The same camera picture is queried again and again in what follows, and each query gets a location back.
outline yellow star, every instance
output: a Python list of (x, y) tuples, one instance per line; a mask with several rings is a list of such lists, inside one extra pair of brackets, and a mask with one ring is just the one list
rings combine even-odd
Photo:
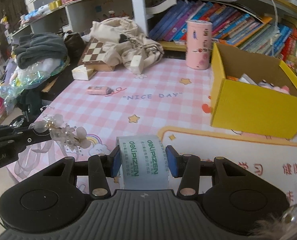
[(180, 79), (180, 83), (184, 84), (184, 85), (187, 85), (187, 84), (191, 84), (191, 80), (188, 79), (188, 78), (181, 78)]
[(174, 139), (176, 139), (176, 137), (174, 136), (174, 134), (169, 136), (170, 140), (173, 141)]
[(134, 122), (137, 123), (137, 121), (140, 119), (140, 117), (136, 116), (135, 114), (133, 114), (132, 116), (129, 116), (129, 122)]

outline rainbow print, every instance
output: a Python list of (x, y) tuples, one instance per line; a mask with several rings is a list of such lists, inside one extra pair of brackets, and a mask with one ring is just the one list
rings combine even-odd
[(91, 141), (92, 147), (94, 147), (95, 144), (102, 144), (102, 140), (100, 137), (98, 137), (96, 134), (87, 134), (86, 138)]

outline gray ribbed panel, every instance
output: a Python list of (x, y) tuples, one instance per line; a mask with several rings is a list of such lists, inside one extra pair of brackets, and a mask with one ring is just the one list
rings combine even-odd
[(86, 213), (67, 228), (38, 235), (7, 230), (0, 236), (0, 240), (4, 239), (245, 240), (249, 238), (216, 227), (202, 214), (196, 202), (180, 200), (171, 190), (146, 192), (118, 190), (110, 199), (94, 200)]

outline cloud print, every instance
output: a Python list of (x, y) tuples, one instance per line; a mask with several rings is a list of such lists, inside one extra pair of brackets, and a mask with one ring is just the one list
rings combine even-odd
[(108, 148), (107, 148), (106, 145), (100, 144), (100, 143), (95, 144), (94, 147), (92, 147), (89, 150), (89, 155), (90, 156), (93, 156), (93, 155), (96, 155), (96, 154), (100, 154), (100, 153), (109, 154), (109, 153), (111, 153), (111, 151), (108, 150)]

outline gray folded clothing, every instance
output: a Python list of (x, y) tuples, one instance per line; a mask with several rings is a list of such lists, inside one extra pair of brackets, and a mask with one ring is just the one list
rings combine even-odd
[(54, 33), (25, 35), (19, 38), (19, 46), (14, 49), (18, 67), (26, 69), (46, 58), (64, 59), (67, 48), (61, 37)]

